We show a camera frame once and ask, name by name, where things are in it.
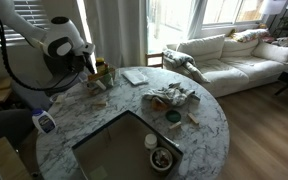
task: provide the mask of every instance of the bottle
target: bottle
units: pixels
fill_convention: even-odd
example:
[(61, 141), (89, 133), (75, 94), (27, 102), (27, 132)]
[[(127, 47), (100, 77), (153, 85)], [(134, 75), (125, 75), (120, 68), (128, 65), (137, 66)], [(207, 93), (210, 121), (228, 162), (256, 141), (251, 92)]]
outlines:
[(32, 111), (32, 120), (35, 127), (44, 134), (51, 132), (56, 127), (53, 117), (42, 109)]
[(108, 64), (107, 63), (104, 63), (104, 84), (105, 86), (107, 87), (113, 87), (114, 86), (114, 82), (113, 82), (113, 79), (112, 79), (112, 75), (110, 73), (110, 70), (109, 70), (109, 67), (108, 67)]
[(155, 149), (157, 146), (157, 137), (155, 136), (155, 134), (146, 135), (144, 145), (148, 151), (152, 151), (153, 149)]
[(104, 58), (103, 57), (98, 57), (96, 58), (96, 63), (95, 63), (96, 67), (104, 65)]

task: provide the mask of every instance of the black cable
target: black cable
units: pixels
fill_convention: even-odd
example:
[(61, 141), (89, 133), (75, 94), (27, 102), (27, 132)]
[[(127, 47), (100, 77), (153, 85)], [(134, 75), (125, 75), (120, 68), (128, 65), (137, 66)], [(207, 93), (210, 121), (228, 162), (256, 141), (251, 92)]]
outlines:
[(48, 88), (36, 88), (36, 87), (31, 87), (29, 85), (26, 85), (25, 83), (23, 83), (22, 81), (20, 81), (16, 75), (13, 73), (10, 64), (9, 64), (9, 60), (8, 60), (8, 54), (7, 54), (7, 48), (6, 48), (6, 38), (5, 38), (5, 33), (4, 33), (4, 27), (3, 27), (3, 23), (0, 19), (0, 39), (1, 39), (1, 50), (2, 50), (2, 58), (3, 58), (3, 62), (4, 62), (4, 66), (6, 71), (9, 73), (9, 75), (15, 80), (15, 82), (17, 82), (19, 85), (27, 88), (27, 89), (31, 89), (34, 91), (48, 91), (48, 90), (56, 90), (56, 89), (61, 89), (61, 88), (65, 88), (67, 86), (69, 86), (79, 75), (79, 73), (76, 73), (75, 77), (66, 85), (61, 86), (61, 87), (56, 87), (59, 83), (61, 83), (69, 74), (67, 73), (66, 75), (63, 76), (62, 79), (60, 79), (59, 82), (57, 82), (54, 86), (52, 87), (48, 87)]

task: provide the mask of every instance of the round table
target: round table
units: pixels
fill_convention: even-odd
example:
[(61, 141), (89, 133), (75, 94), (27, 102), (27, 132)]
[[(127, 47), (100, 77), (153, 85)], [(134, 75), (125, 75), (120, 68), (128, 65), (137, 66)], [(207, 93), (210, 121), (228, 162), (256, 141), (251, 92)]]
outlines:
[[(120, 75), (125, 70), (138, 69), (149, 78), (148, 84), (133, 86)], [(214, 97), (195, 81), (180, 74), (157, 68), (133, 67), (118, 69), (115, 86), (96, 96), (90, 96), (82, 84), (67, 92), (75, 103), (54, 104), (48, 111), (56, 121), (57, 129), (50, 134), (39, 133), (36, 145), (37, 161), (45, 179), (84, 179), (71, 147), (114, 117), (130, 110), (145, 120), (168, 139), (179, 144), (184, 153), (174, 179), (215, 179), (226, 160), (229, 149), (229, 130), (222, 108)], [(187, 101), (178, 111), (182, 125), (169, 129), (171, 122), (166, 111), (154, 111), (142, 95), (149, 89), (161, 89), (171, 83), (194, 90), (200, 98), (196, 104)], [(95, 102), (107, 101), (106, 107)], [(199, 126), (187, 118), (192, 113)]]

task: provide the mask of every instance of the window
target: window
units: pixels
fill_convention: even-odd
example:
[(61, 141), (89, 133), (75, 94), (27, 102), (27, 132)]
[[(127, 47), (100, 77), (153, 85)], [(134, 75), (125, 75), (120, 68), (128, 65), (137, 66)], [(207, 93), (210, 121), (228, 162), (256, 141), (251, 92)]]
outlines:
[(148, 52), (160, 52), (166, 43), (185, 36), (192, 0), (150, 0)]
[(260, 21), (264, 0), (208, 0), (204, 25)]
[[(26, 21), (41, 28), (48, 27), (48, 19), (40, 0), (14, 0), (15, 11)], [(23, 41), (24, 37), (4, 25), (7, 42)]]
[[(77, 6), (78, 6), (78, 11), (80, 12), (86, 42), (92, 43), (92, 37), (91, 37), (91, 33), (90, 33), (91, 31), (90, 31), (90, 28), (87, 24), (87, 16), (86, 16), (84, 0), (77, 0)], [(96, 60), (95, 60), (95, 53), (94, 52), (91, 54), (91, 61), (92, 61), (93, 67), (96, 67), (96, 65), (95, 65)]]

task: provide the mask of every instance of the white curtain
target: white curtain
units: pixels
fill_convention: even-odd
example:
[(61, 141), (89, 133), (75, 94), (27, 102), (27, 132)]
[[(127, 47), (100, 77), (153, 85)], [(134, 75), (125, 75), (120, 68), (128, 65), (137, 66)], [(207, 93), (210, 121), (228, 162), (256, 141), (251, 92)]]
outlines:
[(199, 38), (206, 10), (207, 0), (192, 0), (190, 20), (187, 28), (187, 39)]
[(84, 0), (97, 57), (117, 67), (145, 65), (145, 0)]

